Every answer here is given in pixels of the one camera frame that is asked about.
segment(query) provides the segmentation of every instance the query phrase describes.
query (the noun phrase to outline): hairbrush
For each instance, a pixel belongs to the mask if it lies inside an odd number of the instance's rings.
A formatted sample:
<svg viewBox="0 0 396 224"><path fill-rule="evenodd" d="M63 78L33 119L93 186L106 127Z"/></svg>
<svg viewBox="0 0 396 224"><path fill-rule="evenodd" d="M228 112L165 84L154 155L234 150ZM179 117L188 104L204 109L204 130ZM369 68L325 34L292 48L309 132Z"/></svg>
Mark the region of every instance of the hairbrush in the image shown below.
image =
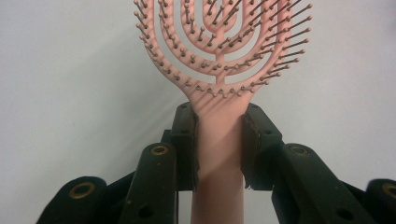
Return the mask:
<svg viewBox="0 0 396 224"><path fill-rule="evenodd" d="M199 183L192 196L191 223L243 223L241 116L261 86L300 61L298 56L305 53L302 45L309 42L304 35L310 28L305 24L312 19L304 13L312 5L299 4L301 0L134 3L136 27L148 56L184 92L199 117ZM253 70L251 76L229 82L230 77Z"/></svg>

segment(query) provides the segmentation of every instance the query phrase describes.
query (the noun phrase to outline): hairbrush bristle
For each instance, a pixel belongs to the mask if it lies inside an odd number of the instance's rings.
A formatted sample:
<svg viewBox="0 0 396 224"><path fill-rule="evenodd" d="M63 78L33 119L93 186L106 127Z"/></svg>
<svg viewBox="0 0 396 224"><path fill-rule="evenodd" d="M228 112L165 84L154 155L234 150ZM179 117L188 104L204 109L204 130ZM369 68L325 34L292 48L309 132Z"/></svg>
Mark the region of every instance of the hairbrush bristle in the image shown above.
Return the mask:
<svg viewBox="0 0 396 224"><path fill-rule="evenodd" d="M303 17L301 15L312 4L299 7L300 2L301 0L223 0L218 6L216 0L205 0L202 3L203 17L197 20L194 0L179 3L180 18L175 18L177 4L173 0L159 0L156 13L154 0L134 0L139 10L134 14L140 21L136 27L142 33L140 38L145 43L148 55L165 77L186 94L191 93L187 91L188 88L193 88L215 97L220 95L227 98L229 94L241 96L255 92L260 86L269 84L272 77L279 77L280 71L289 69L292 63L300 61L299 58L289 57L304 54L304 49L288 53L288 50L309 42L307 38L299 38L311 31L310 28L301 27L311 21L312 17L299 18ZM154 15L159 15L159 19L155 20ZM226 36L235 26L237 17L242 17L239 32ZM215 83L192 78L170 63L157 41L155 21L160 23L163 39L175 58L195 72L215 77ZM184 35L198 50L214 55L215 59L206 59L200 52L187 48L179 38L181 34L175 29L175 21L181 22ZM259 35L253 40L255 32L259 32ZM226 55L236 54L250 41L255 43L248 53L238 59L225 59ZM246 72L261 60L266 60L266 63L252 76L243 81L225 83L226 77Z"/></svg>

